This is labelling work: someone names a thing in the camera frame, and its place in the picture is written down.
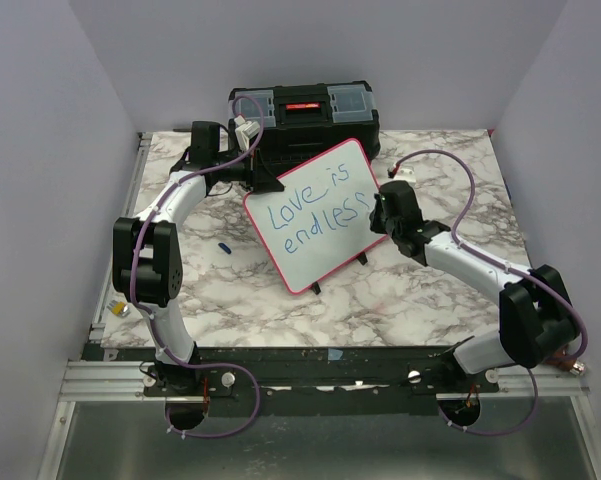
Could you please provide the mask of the pink framed whiteboard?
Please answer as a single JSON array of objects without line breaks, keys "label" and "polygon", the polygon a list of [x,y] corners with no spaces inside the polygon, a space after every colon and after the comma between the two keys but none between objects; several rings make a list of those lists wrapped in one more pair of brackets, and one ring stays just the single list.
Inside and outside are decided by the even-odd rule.
[{"label": "pink framed whiteboard", "polygon": [[378,182],[350,138],[279,177],[284,190],[243,205],[286,289],[300,294],[386,239],[370,229]]}]

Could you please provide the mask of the blue marker cap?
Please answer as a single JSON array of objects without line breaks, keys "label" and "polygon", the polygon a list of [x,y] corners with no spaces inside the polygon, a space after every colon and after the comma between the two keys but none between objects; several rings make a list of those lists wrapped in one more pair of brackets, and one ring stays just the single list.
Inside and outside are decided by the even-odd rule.
[{"label": "blue marker cap", "polygon": [[230,249],[230,247],[228,245],[226,245],[223,242],[219,242],[218,243],[219,248],[221,248],[225,253],[227,254],[232,254],[232,250]]}]

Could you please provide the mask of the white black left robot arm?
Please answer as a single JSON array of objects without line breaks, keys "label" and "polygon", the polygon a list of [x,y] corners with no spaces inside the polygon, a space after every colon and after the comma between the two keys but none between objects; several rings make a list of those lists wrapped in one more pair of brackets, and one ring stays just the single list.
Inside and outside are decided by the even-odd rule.
[{"label": "white black left robot arm", "polygon": [[193,363],[196,343],[187,332],[177,297],[183,280],[178,230],[218,182],[244,180],[264,133],[263,123],[242,115],[230,129],[194,122],[191,143],[171,168],[166,185],[148,207],[113,226],[112,283],[141,312],[156,360],[172,365],[167,382],[181,395],[202,380]]}]

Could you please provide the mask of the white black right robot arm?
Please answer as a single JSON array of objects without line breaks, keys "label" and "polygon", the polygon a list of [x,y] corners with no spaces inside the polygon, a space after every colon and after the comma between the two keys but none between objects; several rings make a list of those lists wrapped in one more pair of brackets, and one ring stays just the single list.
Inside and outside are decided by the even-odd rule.
[{"label": "white black right robot arm", "polygon": [[583,335],[562,278],[554,268],[507,267],[456,239],[451,229],[423,218],[415,191],[390,181],[374,195],[370,229],[386,234],[399,252],[425,267],[443,271],[483,294],[498,307],[498,328],[470,337],[443,355],[440,379],[460,392],[491,368],[533,368]]}]

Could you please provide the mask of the black plastic toolbox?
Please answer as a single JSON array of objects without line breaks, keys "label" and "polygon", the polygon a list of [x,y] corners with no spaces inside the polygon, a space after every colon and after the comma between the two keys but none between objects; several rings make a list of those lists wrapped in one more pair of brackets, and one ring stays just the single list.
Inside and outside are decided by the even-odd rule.
[{"label": "black plastic toolbox", "polygon": [[231,116],[257,121],[264,115],[258,149],[276,176],[350,138],[359,141],[369,161],[381,149],[379,113],[364,80],[235,88],[228,106]]}]

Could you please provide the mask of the blue tape piece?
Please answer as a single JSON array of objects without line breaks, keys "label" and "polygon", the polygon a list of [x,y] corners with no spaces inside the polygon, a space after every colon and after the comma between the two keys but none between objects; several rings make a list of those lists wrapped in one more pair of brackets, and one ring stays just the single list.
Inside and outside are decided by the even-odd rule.
[{"label": "blue tape piece", "polygon": [[328,361],[339,361],[342,359],[344,352],[340,349],[329,348],[327,350]]}]

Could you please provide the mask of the yellow silver small part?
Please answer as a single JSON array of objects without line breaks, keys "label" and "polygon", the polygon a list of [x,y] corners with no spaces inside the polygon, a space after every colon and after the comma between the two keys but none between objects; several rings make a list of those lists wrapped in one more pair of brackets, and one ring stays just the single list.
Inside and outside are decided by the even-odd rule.
[{"label": "yellow silver small part", "polygon": [[127,303],[122,302],[122,301],[118,301],[118,300],[111,300],[108,304],[107,304],[107,309],[115,316],[117,317],[121,317],[124,318],[126,316],[129,315],[130,313],[130,307]]}]

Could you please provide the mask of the aluminium frame rail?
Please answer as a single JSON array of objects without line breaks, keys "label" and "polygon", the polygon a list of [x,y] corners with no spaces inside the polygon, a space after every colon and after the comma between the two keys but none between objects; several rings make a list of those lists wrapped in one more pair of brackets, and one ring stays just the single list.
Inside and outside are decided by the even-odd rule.
[{"label": "aluminium frame rail", "polygon": [[100,290],[96,310],[88,334],[89,343],[100,343],[105,330],[106,320],[109,316],[108,304],[115,298],[115,283],[120,279],[121,271],[130,268],[132,258],[131,240],[133,239],[134,208],[142,183],[143,172],[146,166],[153,134],[142,132],[139,134],[139,146],[135,157],[134,168],[131,174],[129,188],[124,200],[122,212],[115,220],[112,229],[112,258],[104,277]]}]

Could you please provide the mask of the black mounting rail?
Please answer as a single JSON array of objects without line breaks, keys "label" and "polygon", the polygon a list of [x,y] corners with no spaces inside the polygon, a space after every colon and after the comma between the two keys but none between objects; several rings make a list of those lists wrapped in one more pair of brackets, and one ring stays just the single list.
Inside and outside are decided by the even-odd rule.
[{"label": "black mounting rail", "polygon": [[[327,350],[344,352],[328,361]],[[438,401],[476,401],[499,390],[494,369],[453,376],[442,347],[202,347],[197,370],[161,366],[150,348],[85,346],[67,380],[96,399],[162,402],[219,417],[434,415]]]}]

